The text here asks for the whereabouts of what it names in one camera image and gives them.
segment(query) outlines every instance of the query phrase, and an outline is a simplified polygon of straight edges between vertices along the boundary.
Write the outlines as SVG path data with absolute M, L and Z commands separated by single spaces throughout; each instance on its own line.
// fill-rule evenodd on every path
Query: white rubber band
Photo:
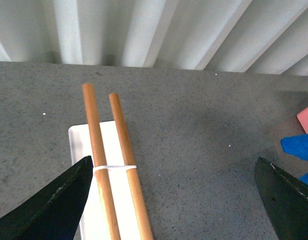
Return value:
M 136 165 L 104 165 L 104 166 L 97 166 L 93 168 L 93 173 L 101 170 L 101 169 L 116 169 L 116 170 L 129 170 L 129 169 L 135 169 L 137 168 Z

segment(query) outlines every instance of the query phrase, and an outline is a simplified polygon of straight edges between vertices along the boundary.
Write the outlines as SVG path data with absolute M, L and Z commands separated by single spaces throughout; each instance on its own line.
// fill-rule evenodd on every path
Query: white plate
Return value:
M 124 165 L 116 125 L 114 121 L 100 123 L 107 165 Z M 88 125 L 72 126 L 68 130 L 72 165 L 85 156 L 92 156 Z M 114 205 L 122 240 L 140 240 L 135 209 L 133 206 L 126 171 L 109 169 Z M 79 222 L 82 240 L 107 240 L 107 222 L 100 207 L 97 182 L 93 176 L 88 199 Z

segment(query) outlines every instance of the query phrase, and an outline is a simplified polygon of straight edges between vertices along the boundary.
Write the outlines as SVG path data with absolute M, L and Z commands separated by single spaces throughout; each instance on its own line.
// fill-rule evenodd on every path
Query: white wall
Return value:
M 0 61 L 308 75 L 308 0 L 0 0 Z

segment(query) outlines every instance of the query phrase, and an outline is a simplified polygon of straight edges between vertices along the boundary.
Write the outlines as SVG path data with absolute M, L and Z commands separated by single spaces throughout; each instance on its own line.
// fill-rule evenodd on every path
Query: wooden dowel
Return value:
M 109 100 L 113 111 L 124 163 L 125 165 L 136 165 L 118 94 L 110 94 Z M 126 173 L 135 208 L 140 237 L 142 240 L 153 240 L 154 238 L 150 228 L 149 218 L 146 210 L 143 192 L 139 182 L 137 169 L 129 169 L 126 171 Z
M 99 126 L 99 115 L 95 98 L 94 86 L 91 83 L 83 85 L 83 95 L 89 128 L 90 142 L 92 146 L 94 167 L 107 165 L 103 139 Z M 111 240 L 120 240 L 116 211 L 110 187 L 108 170 L 101 169 L 95 172 L 100 196 L 100 204 L 108 222 Z

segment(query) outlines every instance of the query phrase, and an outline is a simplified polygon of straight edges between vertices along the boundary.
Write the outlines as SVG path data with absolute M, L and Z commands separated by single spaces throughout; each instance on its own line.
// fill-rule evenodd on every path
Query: pink object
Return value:
M 308 134 L 308 108 L 298 113 L 297 118 L 300 124 L 303 126 L 305 132 Z

